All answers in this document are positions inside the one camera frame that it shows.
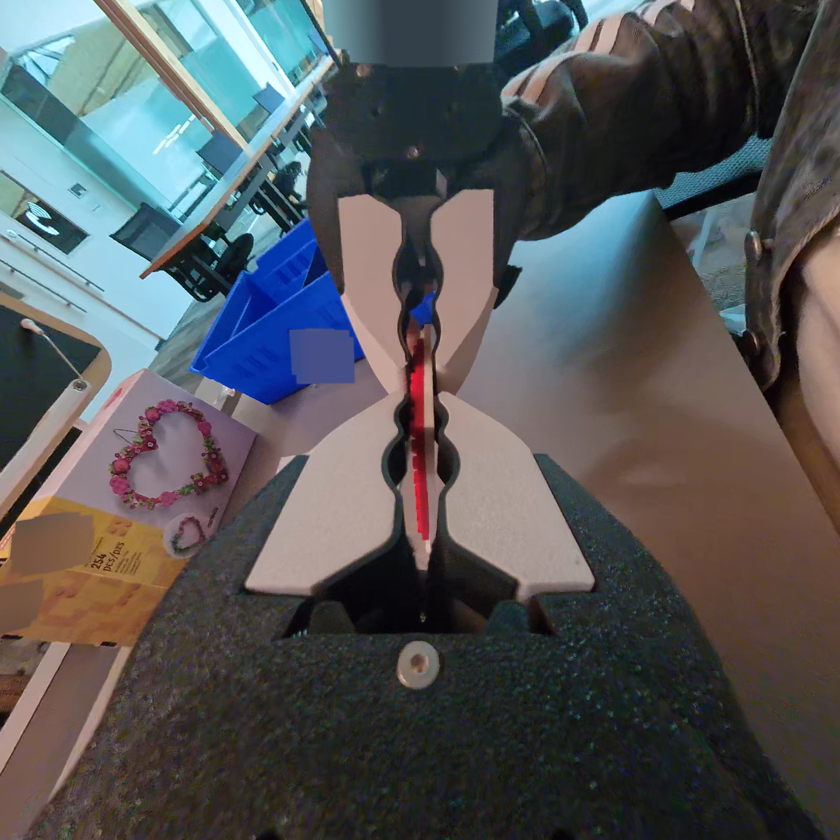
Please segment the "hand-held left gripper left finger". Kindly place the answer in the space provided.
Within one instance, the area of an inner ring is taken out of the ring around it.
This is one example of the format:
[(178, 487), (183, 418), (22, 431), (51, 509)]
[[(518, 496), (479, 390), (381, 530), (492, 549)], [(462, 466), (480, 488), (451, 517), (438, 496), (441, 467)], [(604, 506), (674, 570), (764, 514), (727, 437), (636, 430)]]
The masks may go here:
[(245, 581), (249, 592), (311, 599), (418, 599), (399, 489), (405, 394), (346, 421), (304, 458)]

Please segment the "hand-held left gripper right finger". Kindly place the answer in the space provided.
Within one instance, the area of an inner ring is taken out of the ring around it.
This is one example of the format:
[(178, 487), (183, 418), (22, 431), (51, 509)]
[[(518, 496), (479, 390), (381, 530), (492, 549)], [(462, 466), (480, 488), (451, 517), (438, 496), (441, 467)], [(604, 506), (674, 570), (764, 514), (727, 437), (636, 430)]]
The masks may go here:
[(439, 395), (434, 559), (462, 601), (591, 592), (593, 572), (530, 447), (454, 394)]

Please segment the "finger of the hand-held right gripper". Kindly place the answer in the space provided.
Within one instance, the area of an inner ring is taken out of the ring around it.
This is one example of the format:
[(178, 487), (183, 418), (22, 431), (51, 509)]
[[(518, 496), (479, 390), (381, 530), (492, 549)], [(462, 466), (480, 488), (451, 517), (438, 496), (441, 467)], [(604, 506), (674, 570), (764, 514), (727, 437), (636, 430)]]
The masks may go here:
[(376, 379), (387, 393), (406, 392), (400, 334), (403, 303), (394, 266), (403, 246), (399, 213), (368, 195), (338, 201), (345, 311)]
[(497, 302), (494, 193), (464, 190), (430, 217), (431, 244), (443, 270), (434, 313), (437, 388), (456, 394), (476, 360)]

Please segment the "blue divided plastic bin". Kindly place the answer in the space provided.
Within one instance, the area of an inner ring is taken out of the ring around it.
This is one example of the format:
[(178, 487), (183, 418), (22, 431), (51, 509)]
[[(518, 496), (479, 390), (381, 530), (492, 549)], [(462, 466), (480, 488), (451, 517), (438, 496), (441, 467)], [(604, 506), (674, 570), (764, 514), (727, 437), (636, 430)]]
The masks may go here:
[[(411, 280), (400, 259), (414, 256), (402, 219), (403, 244), (394, 266), (402, 300), (400, 334), (406, 352), (410, 319), (423, 328), (433, 319), (434, 295), (410, 309)], [(270, 405), (309, 385), (352, 382), (352, 364), (364, 357), (319, 241), (305, 218), (242, 273), (200, 347), (192, 370)]]

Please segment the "long red lego plate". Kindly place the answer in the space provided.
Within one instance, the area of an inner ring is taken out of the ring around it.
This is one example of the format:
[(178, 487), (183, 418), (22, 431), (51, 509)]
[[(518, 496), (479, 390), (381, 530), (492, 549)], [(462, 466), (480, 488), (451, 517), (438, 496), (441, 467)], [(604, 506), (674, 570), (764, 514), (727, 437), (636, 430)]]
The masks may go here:
[(411, 362), (408, 369), (408, 395), (411, 411), (409, 418), (409, 447), (413, 475), (414, 499), (416, 511), (416, 532), (424, 547), (427, 525), (426, 489), (424, 481), (424, 426), (423, 426), (423, 373), (424, 344), (421, 336), (423, 328), (411, 318), (408, 328), (408, 344)]

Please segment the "person's right forearm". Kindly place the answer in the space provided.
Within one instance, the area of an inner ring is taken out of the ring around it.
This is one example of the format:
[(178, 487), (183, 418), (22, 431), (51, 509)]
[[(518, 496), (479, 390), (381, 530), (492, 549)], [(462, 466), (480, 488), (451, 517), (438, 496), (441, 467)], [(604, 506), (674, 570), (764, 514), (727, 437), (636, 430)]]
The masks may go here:
[(651, 2), (589, 24), (502, 89), (532, 185), (520, 239), (664, 188), (772, 132), (797, 48), (786, 2)]

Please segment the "yellow white lego box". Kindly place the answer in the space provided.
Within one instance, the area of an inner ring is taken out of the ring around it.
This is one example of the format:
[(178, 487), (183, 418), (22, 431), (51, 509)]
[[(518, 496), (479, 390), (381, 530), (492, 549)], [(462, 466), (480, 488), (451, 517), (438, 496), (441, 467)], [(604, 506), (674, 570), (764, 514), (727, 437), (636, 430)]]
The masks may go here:
[(3, 537), (2, 636), (133, 645), (218, 529), (255, 438), (150, 371), (121, 383)]

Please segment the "black mesh office chair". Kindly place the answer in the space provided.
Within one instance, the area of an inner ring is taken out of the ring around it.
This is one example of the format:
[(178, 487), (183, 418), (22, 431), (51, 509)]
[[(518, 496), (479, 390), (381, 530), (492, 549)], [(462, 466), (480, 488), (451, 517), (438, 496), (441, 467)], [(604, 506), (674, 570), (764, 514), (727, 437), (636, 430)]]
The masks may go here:
[(677, 175), (667, 188), (653, 190), (669, 221), (755, 193), (773, 141), (752, 137), (725, 161)]

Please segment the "bent plywood black chair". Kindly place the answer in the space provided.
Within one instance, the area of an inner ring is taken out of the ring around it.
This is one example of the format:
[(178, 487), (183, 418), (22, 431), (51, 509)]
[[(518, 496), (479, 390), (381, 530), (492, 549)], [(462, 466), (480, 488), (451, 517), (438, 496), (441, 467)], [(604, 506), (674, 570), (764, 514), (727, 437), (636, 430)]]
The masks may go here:
[(81, 415), (111, 373), (89, 334), (2, 293), (2, 532), (81, 435)]

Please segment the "person's light trousers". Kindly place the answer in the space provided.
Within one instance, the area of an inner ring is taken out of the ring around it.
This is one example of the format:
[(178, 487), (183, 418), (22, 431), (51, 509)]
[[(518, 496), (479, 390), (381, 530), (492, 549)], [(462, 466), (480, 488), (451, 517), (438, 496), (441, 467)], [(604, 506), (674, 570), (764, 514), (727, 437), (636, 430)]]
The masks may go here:
[(839, 530), (839, 238), (819, 237), (792, 276), (793, 350), (777, 417), (835, 530)]

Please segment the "person's dark jacket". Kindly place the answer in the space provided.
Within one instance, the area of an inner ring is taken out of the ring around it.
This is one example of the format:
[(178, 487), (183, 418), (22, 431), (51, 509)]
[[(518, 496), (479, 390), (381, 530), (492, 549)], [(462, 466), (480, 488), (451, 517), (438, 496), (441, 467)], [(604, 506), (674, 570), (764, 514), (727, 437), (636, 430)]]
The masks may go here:
[(745, 238), (749, 368), (780, 375), (789, 271), (838, 220), (839, 3), (745, 2), (759, 136), (771, 136)]

